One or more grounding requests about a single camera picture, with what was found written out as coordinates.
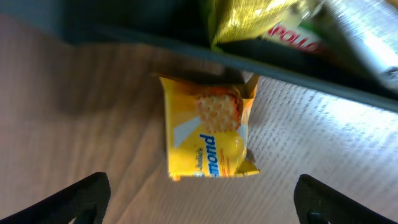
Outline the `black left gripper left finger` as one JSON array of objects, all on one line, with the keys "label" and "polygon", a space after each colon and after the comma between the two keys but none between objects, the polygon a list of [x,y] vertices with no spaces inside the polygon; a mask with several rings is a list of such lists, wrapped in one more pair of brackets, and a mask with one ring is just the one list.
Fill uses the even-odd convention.
[{"label": "black left gripper left finger", "polygon": [[105,172],[95,172],[73,185],[9,217],[7,223],[102,224],[111,196]]}]

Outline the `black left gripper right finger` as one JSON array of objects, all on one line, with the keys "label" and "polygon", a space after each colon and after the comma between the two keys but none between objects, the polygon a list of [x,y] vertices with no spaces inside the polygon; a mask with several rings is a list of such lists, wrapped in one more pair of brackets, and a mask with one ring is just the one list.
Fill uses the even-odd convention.
[{"label": "black left gripper right finger", "polygon": [[295,186],[294,205],[300,224],[397,224],[307,174]]}]

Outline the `yellow almond biscuit packet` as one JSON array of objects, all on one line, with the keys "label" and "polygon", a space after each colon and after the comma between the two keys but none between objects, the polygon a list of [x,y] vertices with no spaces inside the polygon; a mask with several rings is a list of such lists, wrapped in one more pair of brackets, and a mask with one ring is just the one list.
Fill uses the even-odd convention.
[{"label": "yellow almond biscuit packet", "polygon": [[259,77],[242,84],[198,84],[160,76],[165,101],[169,177],[245,177],[248,123]]}]

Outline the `green yellow snack packet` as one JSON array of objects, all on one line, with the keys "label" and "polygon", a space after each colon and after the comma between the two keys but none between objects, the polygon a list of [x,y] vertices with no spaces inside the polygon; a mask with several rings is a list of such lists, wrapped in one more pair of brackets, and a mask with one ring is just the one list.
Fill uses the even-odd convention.
[{"label": "green yellow snack packet", "polygon": [[309,23],[322,10],[319,0],[206,0],[200,1],[212,50],[220,44],[270,39],[280,26],[296,29]]}]

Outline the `black box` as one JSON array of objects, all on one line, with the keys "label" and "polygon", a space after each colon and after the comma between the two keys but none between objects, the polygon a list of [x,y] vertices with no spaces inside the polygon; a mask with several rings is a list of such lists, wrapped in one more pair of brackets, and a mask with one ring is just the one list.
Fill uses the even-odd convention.
[{"label": "black box", "polygon": [[257,72],[265,77],[397,111],[397,95],[377,80],[261,40],[226,44],[213,52],[199,25],[197,1],[1,0],[1,12],[70,44],[143,43]]}]

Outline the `yellow peanut butter biscuit packet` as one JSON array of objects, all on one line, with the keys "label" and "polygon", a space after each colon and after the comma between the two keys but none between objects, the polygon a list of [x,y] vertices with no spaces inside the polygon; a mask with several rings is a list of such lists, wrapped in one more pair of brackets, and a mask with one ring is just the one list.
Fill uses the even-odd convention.
[{"label": "yellow peanut butter biscuit packet", "polygon": [[397,73],[397,8],[380,0],[328,0],[349,50],[374,75]]}]

